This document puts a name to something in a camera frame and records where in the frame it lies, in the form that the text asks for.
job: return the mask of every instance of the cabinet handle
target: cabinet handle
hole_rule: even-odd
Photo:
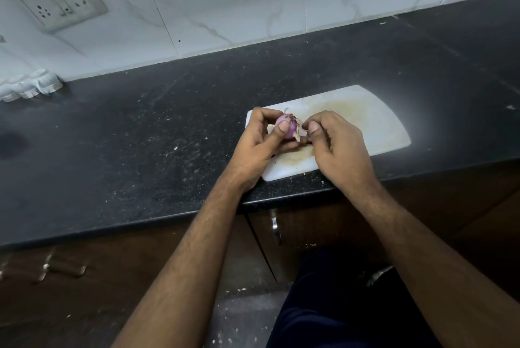
[[[47,273],[49,272],[58,272],[60,274],[65,274],[69,277],[80,278],[85,274],[86,270],[86,265],[74,265],[63,259],[57,259],[53,255],[53,253],[49,253],[42,267],[42,274],[38,278],[37,282],[42,282],[45,279]]]
[[[282,245],[282,235],[280,234],[280,230],[278,229],[278,221],[276,220],[276,210],[271,210],[271,218],[272,218],[272,231],[275,234],[276,244],[281,246]]]

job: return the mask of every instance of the white cutting board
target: white cutting board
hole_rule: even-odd
[[[267,106],[267,108],[281,111],[287,109],[287,113],[294,114],[302,122],[317,112],[335,111],[361,129],[371,156],[408,147],[411,144],[405,127],[393,111],[376,95],[359,85],[302,97]],[[248,111],[245,119],[246,125],[251,117],[251,112],[252,110]],[[279,154],[272,158],[262,174],[262,178],[265,181],[278,180],[317,168],[312,145],[305,145],[296,151]]]

